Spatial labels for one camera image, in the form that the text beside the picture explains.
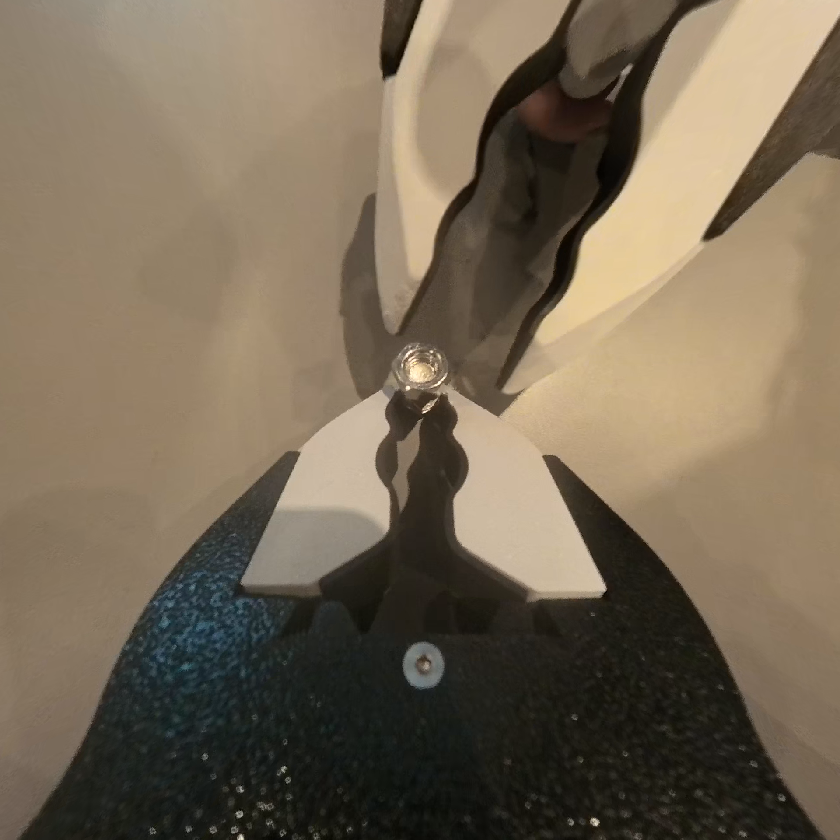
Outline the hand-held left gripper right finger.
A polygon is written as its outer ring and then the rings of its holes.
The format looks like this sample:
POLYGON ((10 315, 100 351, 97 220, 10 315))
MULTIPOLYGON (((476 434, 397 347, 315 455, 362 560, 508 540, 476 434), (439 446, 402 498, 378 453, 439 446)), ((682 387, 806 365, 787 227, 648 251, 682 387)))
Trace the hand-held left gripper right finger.
POLYGON ((606 584, 534 444, 459 394, 423 420, 423 570, 458 598, 599 599, 606 584))

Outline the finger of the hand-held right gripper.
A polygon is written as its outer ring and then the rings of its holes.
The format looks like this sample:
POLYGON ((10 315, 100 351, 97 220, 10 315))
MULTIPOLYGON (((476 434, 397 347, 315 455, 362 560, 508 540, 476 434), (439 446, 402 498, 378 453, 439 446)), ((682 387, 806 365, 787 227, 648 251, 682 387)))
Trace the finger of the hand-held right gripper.
POLYGON ((541 81, 510 79, 543 53, 561 64, 580 2, 420 2, 398 67, 385 73, 380 132, 380 307, 404 330, 442 229, 474 186, 480 146, 541 81))
POLYGON ((619 88, 591 204, 562 239, 498 388, 590 349, 697 256, 821 48, 831 1, 681 2, 619 88))

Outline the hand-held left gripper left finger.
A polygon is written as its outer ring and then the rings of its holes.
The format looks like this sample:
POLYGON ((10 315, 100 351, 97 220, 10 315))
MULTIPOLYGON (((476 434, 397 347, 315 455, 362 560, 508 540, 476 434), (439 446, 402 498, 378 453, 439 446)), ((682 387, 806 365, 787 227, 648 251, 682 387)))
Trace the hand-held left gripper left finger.
POLYGON ((384 387, 301 447, 241 579, 248 595, 382 599, 392 582, 398 444, 417 415, 384 387))

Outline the silver hex bolt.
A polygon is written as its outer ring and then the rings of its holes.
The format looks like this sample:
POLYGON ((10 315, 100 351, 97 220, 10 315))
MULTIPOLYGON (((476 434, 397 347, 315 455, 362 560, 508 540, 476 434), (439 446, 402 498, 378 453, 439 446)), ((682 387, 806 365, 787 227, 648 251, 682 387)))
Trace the silver hex bolt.
POLYGON ((395 389, 421 415, 429 413, 448 392, 449 376, 447 356, 431 343, 409 343, 392 362, 395 389))

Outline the person's right hand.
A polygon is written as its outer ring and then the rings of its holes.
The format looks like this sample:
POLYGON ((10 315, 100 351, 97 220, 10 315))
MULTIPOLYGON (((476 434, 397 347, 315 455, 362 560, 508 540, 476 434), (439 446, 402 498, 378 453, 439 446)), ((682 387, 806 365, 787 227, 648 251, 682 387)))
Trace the person's right hand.
POLYGON ((603 130, 610 120, 612 104, 603 96, 571 98, 553 78, 523 99, 516 112, 531 133, 552 142, 572 144, 603 130))

